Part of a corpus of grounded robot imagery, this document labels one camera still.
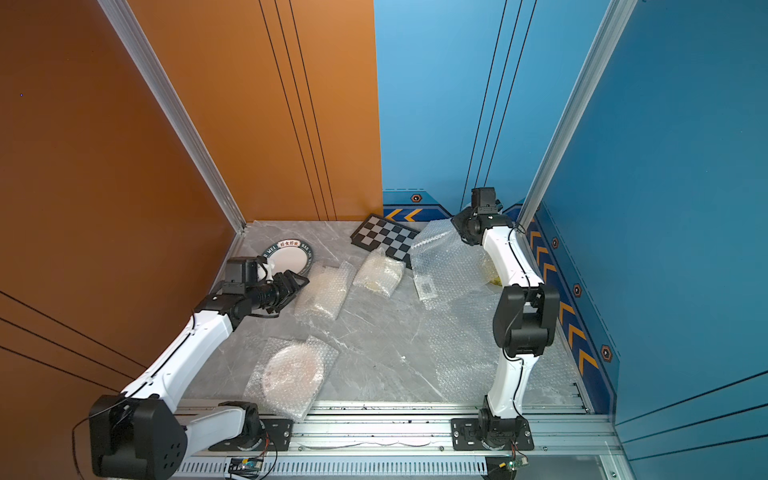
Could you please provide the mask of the aluminium front rail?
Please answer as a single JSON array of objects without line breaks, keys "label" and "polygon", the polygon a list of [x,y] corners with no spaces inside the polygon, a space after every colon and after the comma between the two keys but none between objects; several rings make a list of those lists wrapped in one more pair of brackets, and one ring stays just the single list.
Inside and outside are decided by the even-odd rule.
[{"label": "aluminium front rail", "polygon": [[[281,456],[458,456],[455,418],[476,419],[479,408],[452,403],[319,401],[288,434]],[[579,408],[530,410],[534,448],[543,456],[623,455],[610,419]]]}]

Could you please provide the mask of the left green circuit board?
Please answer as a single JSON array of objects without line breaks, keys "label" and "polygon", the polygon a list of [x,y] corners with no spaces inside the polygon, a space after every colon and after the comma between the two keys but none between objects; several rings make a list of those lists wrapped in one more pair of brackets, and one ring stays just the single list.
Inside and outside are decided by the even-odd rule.
[{"label": "left green circuit board", "polygon": [[227,479],[259,479],[264,459],[258,457],[232,458],[227,466]]}]

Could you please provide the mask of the aluminium corner post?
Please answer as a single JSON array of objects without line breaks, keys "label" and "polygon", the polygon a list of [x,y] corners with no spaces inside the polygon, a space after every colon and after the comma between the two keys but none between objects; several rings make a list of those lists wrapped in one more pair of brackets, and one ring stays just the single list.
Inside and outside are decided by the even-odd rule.
[{"label": "aluminium corner post", "polygon": [[244,215],[129,3],[99,0],[98,4],[231,227],[242,233],[246,227]]},{"label": "aluminium corner post", "polygon": [[637,5],[610,1],[517,218],[527,231]]}]

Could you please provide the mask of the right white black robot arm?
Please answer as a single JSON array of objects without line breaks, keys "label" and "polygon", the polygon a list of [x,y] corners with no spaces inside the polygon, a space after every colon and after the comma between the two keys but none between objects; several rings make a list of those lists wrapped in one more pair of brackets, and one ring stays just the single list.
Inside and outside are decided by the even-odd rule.
[{"label": "right white black robot arm", "polygon": [[499,211],[495,189],[472,190],[471,205],[452,218],[461,240],[480,245],[493,262],[502,292],[492,319],[500,359],[475,418],[451,420],[457,451],[531,451],[522,403],[533,368],[552,345],[560,295],[538,273],[522,226]]}]

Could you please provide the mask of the bubble white blue plate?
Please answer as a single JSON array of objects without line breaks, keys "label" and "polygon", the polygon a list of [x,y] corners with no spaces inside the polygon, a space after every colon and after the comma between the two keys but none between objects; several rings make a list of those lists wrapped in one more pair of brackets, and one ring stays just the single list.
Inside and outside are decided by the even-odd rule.
[{"label": "bubble white blue plate", "polygon": [[311,246],[304,240],[295,238],[277,241],[263,252],[263,256],[272,274],[291,271],[306,276],[314,261]]}]

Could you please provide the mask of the black white checkerboard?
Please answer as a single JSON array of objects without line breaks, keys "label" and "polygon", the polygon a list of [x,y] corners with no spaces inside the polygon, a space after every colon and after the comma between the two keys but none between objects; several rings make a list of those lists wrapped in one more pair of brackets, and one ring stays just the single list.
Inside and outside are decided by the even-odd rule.
[{"label": "black white checkerboard", "polygon": [[418,233],[408,226],[370,214],[350,235],[350,240],[367,252],[381,249],[388,258],[401,261],[410,269],[409,251]]}]

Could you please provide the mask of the green circuit board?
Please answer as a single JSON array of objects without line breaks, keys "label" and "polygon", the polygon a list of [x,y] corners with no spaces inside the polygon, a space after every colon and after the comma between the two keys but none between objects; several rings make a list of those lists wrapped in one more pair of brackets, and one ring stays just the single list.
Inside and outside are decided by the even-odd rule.
[{"label": "green circuit board", "polygon": [[227,479],[259,479],[264,459],[258,457],[232,458],[227,466]]},{"label": "green circuit board", "polygon": [[514,480],[518,470],[529,464],[529,459],[525,454],[511,456],[487,456],[485,480]]}]

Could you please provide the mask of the bubble wrap of yellow plate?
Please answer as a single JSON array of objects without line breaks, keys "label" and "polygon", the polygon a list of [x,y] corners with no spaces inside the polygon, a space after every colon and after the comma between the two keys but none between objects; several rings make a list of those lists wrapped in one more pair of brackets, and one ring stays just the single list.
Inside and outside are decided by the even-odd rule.
[{"label": "bubble wrap of yellow plate", "polygon": [[[434,364],[442,401],[478,405],[493,384],[500,349],[491,323],[495,300],[489,296],[424,313],[421,330]],[[560,335],[532,369],[523,410],[583,410],[578,372]]]}]

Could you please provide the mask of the bubble wrapped plate far left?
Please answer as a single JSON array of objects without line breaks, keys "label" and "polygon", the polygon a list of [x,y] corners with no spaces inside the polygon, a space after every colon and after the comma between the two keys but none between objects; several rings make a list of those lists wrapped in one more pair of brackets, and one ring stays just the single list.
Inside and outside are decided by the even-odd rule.
[{"label": "bubble wrapped plate far left", "polygon": [[309,283],[296,299],[295,316],[300,320],[335,320],[347,298],[356,274],[355,267],[342,262],[338,267],[314,265]]}]

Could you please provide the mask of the bubble wrap of green plate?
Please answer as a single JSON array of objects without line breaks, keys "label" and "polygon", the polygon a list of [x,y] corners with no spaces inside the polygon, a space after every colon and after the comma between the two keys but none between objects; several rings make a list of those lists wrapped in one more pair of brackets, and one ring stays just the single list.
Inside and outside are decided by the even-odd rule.
[{"label": "bubble wrap of green plate", "polygon": [[424,307],[442,309],[487,285],[480,270],[485,253],[482,246],[463,243],[450,220],[427,223],[409,251],[413,276],[431,276],[438,292],[427,302],[419,299]]}]

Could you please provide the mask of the left aluminium corner post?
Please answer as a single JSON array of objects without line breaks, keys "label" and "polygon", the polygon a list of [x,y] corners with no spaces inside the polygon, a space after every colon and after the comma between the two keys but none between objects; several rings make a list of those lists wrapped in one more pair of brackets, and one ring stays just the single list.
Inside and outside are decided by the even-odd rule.
[{"label": "left aluminium corner post", "polygon": [[231,227],[242,233],[246,227],[244,215],[129,3],[99,0],[98,4]]}]

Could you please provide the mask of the right green circuit board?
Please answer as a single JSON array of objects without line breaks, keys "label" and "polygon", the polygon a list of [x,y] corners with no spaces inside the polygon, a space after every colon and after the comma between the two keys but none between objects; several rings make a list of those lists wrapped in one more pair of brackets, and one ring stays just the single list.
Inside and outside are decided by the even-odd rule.
[{"label": "right green circuit board", "polygon": [[529,464],[529,459],[525,454],[511,456],[487,456],[485,480],[514,480],[518,470]]}]

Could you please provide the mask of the yellow dinner plate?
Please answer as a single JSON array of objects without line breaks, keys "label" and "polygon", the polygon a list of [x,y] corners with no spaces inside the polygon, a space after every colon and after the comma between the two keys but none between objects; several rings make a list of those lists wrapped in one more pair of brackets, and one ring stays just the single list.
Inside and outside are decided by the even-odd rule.
[{"label": "yellow dinner plate", "polygon": [[493,263],[492,258],[485,253],[480,263],[480,270],[483,278],[490,284],[496,286],[502,286],[502,281],[498,271]]}]

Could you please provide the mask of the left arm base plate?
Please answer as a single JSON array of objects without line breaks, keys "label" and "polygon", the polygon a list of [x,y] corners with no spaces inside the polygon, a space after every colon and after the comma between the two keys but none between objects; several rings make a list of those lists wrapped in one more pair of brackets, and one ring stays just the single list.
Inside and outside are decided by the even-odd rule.
[{"label": "left arm base plate", "polygon": [[289,449],[294,421],[285,418],[267,418],[260,421],[255,437],[245,433],[232,439],[223,440],[209,447],[211,452],[263,452],[276,450],[285,452]]}]

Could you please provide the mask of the right aluminium corner post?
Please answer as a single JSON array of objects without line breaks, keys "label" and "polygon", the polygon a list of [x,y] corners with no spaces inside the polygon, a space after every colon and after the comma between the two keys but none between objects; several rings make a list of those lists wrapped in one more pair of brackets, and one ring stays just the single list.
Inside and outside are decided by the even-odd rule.
[{"label": "right aluminium corner post", "polygon": [[527,231],[637,5],[610,1],[517,218]]}]

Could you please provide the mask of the bubble wrapped pink plate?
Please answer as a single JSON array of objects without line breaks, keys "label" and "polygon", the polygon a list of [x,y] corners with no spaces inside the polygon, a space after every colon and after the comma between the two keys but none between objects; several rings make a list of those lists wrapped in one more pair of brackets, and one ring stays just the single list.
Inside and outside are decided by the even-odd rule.
[{"label": "bubble wrapped pink plate", "polygon": [[269,338],[243,399],[293,421],[303,421],[329,377],[339,352],[321,339]]}]

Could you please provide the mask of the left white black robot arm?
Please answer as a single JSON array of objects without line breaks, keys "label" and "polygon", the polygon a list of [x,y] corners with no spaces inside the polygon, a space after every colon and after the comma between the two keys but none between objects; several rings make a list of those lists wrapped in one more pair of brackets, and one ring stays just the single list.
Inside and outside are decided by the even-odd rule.
[{"label": "left white black robot arm", "polygon": [[193,308],[165,351],[120,393],[92,405],[85,421],[93,473],[169,479],[190,455],[221,442],[267,452],[271,440],[252,402],[224,402],[187,423],[175,412],[208,358],[246,317],[278,317],[309,282],[292,270],[272,271],[263,256],[228,260],[224,278]]}]

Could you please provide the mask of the bubble wrapped item far centre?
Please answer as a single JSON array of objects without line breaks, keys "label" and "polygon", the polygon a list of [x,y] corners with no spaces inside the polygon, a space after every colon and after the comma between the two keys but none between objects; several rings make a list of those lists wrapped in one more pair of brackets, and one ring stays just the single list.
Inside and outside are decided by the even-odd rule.
[{"label": "bubble wrapped item far centre", "polygon": [[378,247],[367,256],[353,280],[353,285],[390,298],[400,284],[405,270],[406,264],[403,261],[390,258],[383,247]]}]

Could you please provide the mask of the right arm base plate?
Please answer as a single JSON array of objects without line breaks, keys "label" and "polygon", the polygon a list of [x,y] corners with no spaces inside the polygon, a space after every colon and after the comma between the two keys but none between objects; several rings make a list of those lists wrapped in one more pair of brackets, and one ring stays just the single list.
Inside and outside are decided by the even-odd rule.
[{"label": "right arm base plate", "polygon": [[456,451],[522,451],[535,449],[533,434],[527,419],[453,418],[450,420],[451,439]]}]

